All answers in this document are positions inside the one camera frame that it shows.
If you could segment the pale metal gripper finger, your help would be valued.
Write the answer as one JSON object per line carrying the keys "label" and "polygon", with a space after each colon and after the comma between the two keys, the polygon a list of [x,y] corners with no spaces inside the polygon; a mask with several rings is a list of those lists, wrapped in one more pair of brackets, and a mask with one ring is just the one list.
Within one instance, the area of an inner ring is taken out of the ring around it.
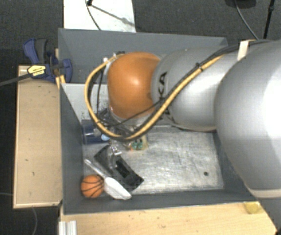
{"label": "pale metal gripper finger", "polygon": [[113,156],[121,156],[122,151],[119,149],[118,146],[116,146],[116,145],[114,145],[114,144],[111,144],[111,145],[109,146],[109,148],[110,148],[110,150],[111,150]]}
{"label": "pale metal gripper finger", "polygon": [[117,157],[113,154],[106,156],[107,171],[110,172],[111,174],[117,173],[116,159],[117,159]]}

